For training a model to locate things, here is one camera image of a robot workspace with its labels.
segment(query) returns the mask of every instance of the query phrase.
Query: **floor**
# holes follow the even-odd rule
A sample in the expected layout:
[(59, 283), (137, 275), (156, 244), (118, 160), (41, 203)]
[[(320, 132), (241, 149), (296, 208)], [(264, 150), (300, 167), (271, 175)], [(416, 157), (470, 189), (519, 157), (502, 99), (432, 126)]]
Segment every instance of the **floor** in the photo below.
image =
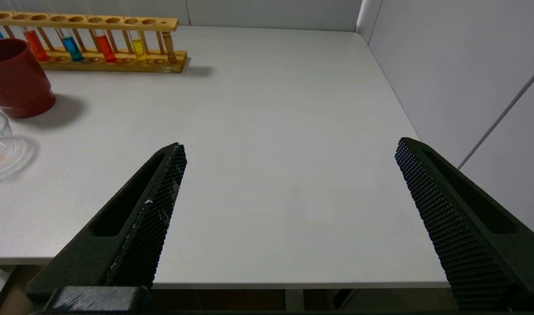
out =
[[(25, 295), (27, 283), (41, 270), (19, 266), (0, 295), (0, 315), (28, 315), (41, 306)], [(335, 290), (304, 290), (306, 311), (334, 309), (339, 298)], [(153, 290), (160, 313), (176, 311), (284, 311), (284, 290)], [(345, 311), (455, 311), (449, 289), (363, 289), (353, 290)]]

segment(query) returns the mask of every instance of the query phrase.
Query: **wall seam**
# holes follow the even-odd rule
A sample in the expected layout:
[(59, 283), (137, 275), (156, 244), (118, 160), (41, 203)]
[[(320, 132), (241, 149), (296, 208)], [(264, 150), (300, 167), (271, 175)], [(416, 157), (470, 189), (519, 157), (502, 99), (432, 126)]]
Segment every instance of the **wall seam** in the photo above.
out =
[(187, 12), (187, 24), (191, 25), (191, 17), (189, 16), (189, 3), (185, 0), (185, 12)]
[(370, 41), (372, 40), (372, 35), (374, 34), (374, 29), (376, 28), (376, 23), (378, 22), (379, 11), (382, 9), (382, 3), (383, 2), (384, 2), (384, 0), (381, 0), (379, 2), (378, 13), (376, 14), (376, 18), (374, 20), (374, 25), (372, 26), (372, 30), (370, 32), (369, 41), (366, 43), (368, 46), (370, 46)]
[(505, 110), (503, 110), (503, 112), (497, 118), (497, 120), (495, 120), (493, 125), (491, 127), (489, 127), (489, 129), (487, 130), (487, 132), (485, 132), (485, 134), (483, 134), (481, 139), (479, 139), (479, 141), (477, 142), (475, 147), (473, 147), (473, 149), (471, 149), (469, 154), (467, 154), (467, 156), (465, 157), (465, 159), (463, 159), (463, 161), (460, 163), (460, 165), (457, 167), (457, 169), (461, 170), (461, 168), (465, 165), (465, 163), (467, 163), (467, 161), (471, 158), (471, 156), (477, 151), (477, 149), (479, 149), (479, 147), (481, 146), (481, 144), (483, 144), (485, 139), (487, 139), (487, 137), (491, 134), (491, 132), (493, 132), (493, 130), (499, 125), (501, 120), (503, 120), (503, 118), (509, 113), (509, 111), (514, 107), (514, 105), (519, 101), (519, 99), (522, 97), (522, 95), (528, 90), (528, 88), (533, 83), (534, 83), (534, 74), (533, 74), (533, 76), (531, 76), (531, 78), (529, 80), (527, 80), (527, 82), (523, 85), (521, 90), (516, 94), (516, 96), (509, 103), (507, 108), (505, 108)]

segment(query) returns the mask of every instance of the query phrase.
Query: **textured grip pad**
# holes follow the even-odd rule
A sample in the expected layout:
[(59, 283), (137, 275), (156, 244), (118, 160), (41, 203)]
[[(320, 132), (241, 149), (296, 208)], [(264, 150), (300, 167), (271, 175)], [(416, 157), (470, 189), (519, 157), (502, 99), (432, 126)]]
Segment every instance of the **textured grip pad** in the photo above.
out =
[(534, 310), (534, 233), (424, 143), (395, 159), (459, 308)]
[(67, 286), (150, 288), (186, 164), (183, 145), (156, 152), (35, 276), (28, 297), (45, 302)]

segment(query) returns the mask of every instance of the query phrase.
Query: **yellow liquid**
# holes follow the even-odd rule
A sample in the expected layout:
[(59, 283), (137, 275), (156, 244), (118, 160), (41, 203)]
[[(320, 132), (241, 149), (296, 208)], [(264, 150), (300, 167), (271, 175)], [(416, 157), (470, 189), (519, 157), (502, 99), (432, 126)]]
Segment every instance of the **yellow liquid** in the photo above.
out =
[(144, 50), (143, 42), (140, 39), (133, 39), (133, 48), (135, 48), (137, 60), (147, 60), (147, 51)]

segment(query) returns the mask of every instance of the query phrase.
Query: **glass petri dish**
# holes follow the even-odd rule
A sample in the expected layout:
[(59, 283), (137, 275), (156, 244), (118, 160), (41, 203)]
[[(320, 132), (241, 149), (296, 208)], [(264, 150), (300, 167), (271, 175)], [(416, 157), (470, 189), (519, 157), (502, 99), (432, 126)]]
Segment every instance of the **glass petri dish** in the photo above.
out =
[(0, 179), (12, 173), (25, 157), (25, 143), (12, 136), (8, 117), (0, 111)]

